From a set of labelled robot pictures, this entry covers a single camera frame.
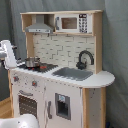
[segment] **microwave knob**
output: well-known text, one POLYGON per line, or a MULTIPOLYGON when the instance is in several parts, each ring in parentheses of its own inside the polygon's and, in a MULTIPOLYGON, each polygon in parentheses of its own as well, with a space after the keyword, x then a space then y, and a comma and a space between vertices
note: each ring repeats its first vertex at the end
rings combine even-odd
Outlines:
POLYGON ((18 78, 18 76, 14 76, 13 78, 14 78, 14 82, 17 82, 17 81, 19 81, 19 78, 18 78))
POLYGON ((37 87, 37 82, 36 81, 32 81, 32 86, 37 87))

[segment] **oven window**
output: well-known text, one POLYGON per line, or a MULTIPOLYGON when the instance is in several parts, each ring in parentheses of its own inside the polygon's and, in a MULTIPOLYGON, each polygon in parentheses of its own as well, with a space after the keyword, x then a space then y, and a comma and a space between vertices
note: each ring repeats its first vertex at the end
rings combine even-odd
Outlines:
POLYGON ((35 100, 19 95, 20 115, 32 114, 37 118, 37 102, 35 100))
POLYGON ((62 18, 62 29, 77 29, 77 18, 62 18))

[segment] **tile backsplash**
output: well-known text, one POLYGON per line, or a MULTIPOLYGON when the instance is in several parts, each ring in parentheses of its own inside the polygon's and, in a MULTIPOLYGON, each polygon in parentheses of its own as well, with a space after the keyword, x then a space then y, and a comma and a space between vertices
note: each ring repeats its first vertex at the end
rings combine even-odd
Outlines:
MULTIPOLYGON (((35 56, 41 62, 76 67, 79 53, 88 50, 94 56, 94 37, 68 35, 33 35, 35 56)), ((88 55, 82 56, 82 62, 87 61, 87 69, 94 70, 88 55)))

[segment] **cabinet handle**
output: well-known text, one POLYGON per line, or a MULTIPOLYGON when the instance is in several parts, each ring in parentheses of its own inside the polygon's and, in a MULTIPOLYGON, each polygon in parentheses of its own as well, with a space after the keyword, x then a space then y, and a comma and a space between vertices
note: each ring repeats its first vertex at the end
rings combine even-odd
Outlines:
POLYGON ((52 115, 50 114, 50 107, 51 107, 51 101, 48 102, 47 112, 48 112, 48 118, 52 119, 52 115))
POLYGON ((25 96, 33 96, 32 93, 26 93, 26 92, 24 92, 24 91, 22 91, 22 90, 20 90, 19 92, 20 92, 22 95, 25 95, 25 96))
POLYGON ((59 17, 56 17, 56 19, 55 19, 55 27, 56 27, 56 30, 59 30, 59 27, 58 27, 58 25, 57 25, 57 21, 59 20, 59 17))

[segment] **faucet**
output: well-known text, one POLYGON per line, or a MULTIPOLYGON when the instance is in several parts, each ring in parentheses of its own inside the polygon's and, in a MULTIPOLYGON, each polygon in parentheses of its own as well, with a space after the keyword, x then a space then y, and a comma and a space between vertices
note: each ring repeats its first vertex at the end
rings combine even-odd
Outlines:
POLYGON ((85 62, 85 63, 81 62, 81 57, 82 57, 82 55, 84 53, 89 55, 89 57, 91 59, 91 65, 94 65, 94 58, 93 58, 92 54, 89 51, 84 50, 84 51, 80 52, 80 54, 79 54, 79 62, 76 64, 76 67, 78 67, 78 69, 80 69, 80 70, 86 69, 86 66, 87 66, 87 62, 85 62))

